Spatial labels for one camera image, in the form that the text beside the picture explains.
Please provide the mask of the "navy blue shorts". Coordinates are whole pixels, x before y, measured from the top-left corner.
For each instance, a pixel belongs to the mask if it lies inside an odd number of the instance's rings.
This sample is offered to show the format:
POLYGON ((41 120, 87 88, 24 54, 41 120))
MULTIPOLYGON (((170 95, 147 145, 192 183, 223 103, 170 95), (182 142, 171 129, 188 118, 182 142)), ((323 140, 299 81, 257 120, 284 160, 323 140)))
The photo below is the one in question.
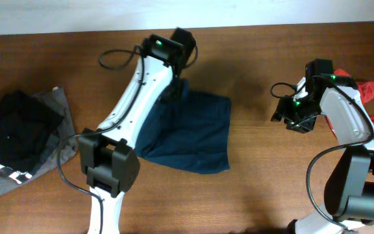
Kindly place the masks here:
POLYGON ((187 80, 181 85, 180 99, 153 105, 138 135, 136 155, 196 174, 228 170, 231 100, 192 90, 187 80))

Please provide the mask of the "red mesh garment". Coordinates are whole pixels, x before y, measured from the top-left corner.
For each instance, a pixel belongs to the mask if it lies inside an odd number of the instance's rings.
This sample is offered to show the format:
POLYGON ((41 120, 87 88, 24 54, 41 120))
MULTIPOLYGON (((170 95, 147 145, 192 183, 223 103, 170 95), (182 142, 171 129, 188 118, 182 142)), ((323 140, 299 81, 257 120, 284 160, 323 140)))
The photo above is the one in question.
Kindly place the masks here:
MULTIPOLYGON (((362 103, 368 103, 374 99, 374 81, 357 81, 362 103)), ((369 115, 374 125, 374 114, 369 115)))

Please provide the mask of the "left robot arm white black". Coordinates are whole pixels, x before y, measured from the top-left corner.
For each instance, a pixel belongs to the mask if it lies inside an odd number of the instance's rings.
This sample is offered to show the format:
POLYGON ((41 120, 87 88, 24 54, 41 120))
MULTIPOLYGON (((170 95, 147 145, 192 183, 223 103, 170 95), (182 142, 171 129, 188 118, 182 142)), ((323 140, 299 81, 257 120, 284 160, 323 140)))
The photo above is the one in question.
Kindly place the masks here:
POLYGON ((89 233, 119 233, 125 193, 140 171, 135 154, 140 130, 157 101, 179 97, 180 75, 197 55, 193 34, 177 28, 170 38, 152 34, 135 51, 134 75, 112 112, 79 138, 81 170, 92 197, 89 233))

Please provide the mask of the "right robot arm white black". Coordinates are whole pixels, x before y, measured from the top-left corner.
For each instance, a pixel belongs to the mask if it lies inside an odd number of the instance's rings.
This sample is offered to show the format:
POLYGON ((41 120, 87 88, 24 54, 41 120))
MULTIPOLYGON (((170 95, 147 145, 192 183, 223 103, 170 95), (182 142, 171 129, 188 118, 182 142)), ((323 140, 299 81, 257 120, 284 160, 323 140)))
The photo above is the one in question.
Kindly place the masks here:
POLYGON ((278 97, 271 117, 298 133, 313 130, 325 116, 338 145, 318 153, 306 171, 306 190, 314 211, 288 224, 287 232, 357 233, 374 225, 374 124, 361 100, 360 88, 350 76, 336 75, 332 61, 317 58, 305 66, 305 76, 292 86, 293 94, 278 97), (324 202, 312 195, 310 177, 315 163, 333 151, 342 156, 324 188, 324 202))

